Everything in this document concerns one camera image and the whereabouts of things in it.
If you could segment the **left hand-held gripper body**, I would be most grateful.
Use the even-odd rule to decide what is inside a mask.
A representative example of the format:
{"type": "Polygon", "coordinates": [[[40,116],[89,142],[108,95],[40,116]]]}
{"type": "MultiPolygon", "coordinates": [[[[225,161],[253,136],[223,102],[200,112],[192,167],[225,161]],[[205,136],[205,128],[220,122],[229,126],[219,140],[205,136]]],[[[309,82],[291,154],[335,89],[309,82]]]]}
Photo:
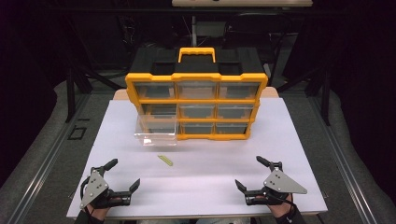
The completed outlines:
{"type": "Polygon", "coordinates": [[[80,208],[85,208],[109,188],[109,185],[104,179],[104,173],[101,169],[94,168],[91,175],[83,181],[80,208]]]}

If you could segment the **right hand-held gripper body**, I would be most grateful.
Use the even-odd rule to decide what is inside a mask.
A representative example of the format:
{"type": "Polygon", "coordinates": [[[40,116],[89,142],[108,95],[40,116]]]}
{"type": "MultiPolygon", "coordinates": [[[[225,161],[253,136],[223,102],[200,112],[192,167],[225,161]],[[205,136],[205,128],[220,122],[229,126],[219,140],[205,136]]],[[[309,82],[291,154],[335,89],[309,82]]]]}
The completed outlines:
{"type": "Polygon", "coordinates": [[[306,194],[307,189],[286,175],[283,171],[275,169],[263,181],[265,204],[279,205],[285,203],[292,193],[306,194]]]}

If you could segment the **clear plastic drawer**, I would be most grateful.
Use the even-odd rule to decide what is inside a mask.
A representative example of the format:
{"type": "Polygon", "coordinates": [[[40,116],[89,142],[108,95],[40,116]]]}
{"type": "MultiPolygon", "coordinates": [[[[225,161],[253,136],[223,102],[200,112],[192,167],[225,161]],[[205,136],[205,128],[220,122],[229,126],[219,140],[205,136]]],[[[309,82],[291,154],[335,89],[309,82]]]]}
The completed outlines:
{"type": "Polygon", "coordinates": [[[175,116],[139,115],[135,123],[134,138],[145,147],[175,146],[178,123],[175,116]]]}

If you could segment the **yellow black organizer cabinet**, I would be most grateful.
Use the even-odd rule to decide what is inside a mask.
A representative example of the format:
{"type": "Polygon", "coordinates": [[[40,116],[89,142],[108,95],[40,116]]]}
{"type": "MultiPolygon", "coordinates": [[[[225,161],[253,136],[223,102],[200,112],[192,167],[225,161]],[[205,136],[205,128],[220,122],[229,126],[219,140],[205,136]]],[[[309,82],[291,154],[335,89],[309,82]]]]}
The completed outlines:
{"type": "MultiPolygon", "coordinates": [[[[139,49],[131,70],[125,77],[126,91],[131,103],[134,105],[135,83],[167,81],[258,82],[260,92],[256,118],[268,76],[263,70],[257,50],[252,48],[139,49]]],[[[210,140],[245,140],[250,137],[251,126],[246,138],[210,140]]]]}

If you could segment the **person's right hand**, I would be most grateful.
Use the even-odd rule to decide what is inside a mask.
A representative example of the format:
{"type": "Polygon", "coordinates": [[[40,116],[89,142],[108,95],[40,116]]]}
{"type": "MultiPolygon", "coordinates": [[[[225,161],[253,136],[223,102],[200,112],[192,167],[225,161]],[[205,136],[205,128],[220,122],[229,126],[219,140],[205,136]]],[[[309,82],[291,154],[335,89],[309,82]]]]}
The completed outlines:
{"type": "Polygon", "coordinates": [[[288,215],[293,210],[292,205],[289,203],[268,205],[268,208],[275,218],[280,218],[285,215],[288,215]]]}

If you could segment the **person's left hand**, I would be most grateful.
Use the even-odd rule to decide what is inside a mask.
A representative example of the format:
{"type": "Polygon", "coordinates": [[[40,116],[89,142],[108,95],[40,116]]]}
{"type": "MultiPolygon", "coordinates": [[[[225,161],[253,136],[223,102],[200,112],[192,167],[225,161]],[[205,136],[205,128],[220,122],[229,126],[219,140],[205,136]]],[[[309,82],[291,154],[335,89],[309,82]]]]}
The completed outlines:
{"type": "Polygon", "coordinates": [[[82,209],[85,212],[89,220],[93,221],[104,221],[106,219],[107,213],[111,210],[111,207],[107,208],[94,208],[91,204],[88,204],[82,209]]]}

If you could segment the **black metal stand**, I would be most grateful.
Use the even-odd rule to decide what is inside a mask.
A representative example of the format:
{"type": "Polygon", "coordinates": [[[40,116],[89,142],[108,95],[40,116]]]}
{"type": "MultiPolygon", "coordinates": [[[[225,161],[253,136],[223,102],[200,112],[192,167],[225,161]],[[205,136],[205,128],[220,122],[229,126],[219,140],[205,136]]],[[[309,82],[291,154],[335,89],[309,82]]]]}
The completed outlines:
{"type": "Polygon", "coordinates": [[[90,94],[90,78],[93,78],[112,90],[119,90],[120,84],[100,75],[100,72],[123,71],[129,56],[115,16],[64,15],[60,23],[58,39],[66,66],[66,121],[70,121],[77,113],[75,87],[83,94],[90,94]]]}
{"type": "Polygon", "coordinates": [[[328,126],[330,126],[329,102],[331,90],[331,76],[329,73],[329,67],[330,65],[328,63],[320,63],[319,65],[314,66],[307,72],[299,75],[296,78],[293,78],[286,84],[276,89],[278,92],[283,92],[302,82],[304,79],[309,78],[308,84],[304,90],[305,95],[316,96],[318,91],[321,91],[320,116],[328,126]]]}

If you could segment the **set of clear closed drawers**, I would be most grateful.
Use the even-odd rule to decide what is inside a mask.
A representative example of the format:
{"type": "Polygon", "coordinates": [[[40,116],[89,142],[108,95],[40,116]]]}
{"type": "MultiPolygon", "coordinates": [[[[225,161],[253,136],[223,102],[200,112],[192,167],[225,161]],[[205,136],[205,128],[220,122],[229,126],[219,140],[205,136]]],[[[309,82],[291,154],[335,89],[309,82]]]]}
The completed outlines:
{"type": "Polygon", "coordinates": [[[255,119],[259,92],[258,82],[137,82],[133,102],[147,133],[242,139],[255,119]]]}

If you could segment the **grey metal pole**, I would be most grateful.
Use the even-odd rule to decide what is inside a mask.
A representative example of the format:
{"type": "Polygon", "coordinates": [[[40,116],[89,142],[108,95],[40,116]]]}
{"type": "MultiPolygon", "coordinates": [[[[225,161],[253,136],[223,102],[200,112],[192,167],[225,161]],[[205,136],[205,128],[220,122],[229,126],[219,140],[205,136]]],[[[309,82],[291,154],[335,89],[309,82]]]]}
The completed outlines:
{"type": "Polygon", "coordinates": [[[197,47],[196,17],[191,17],[191,45],[197,47]]]}

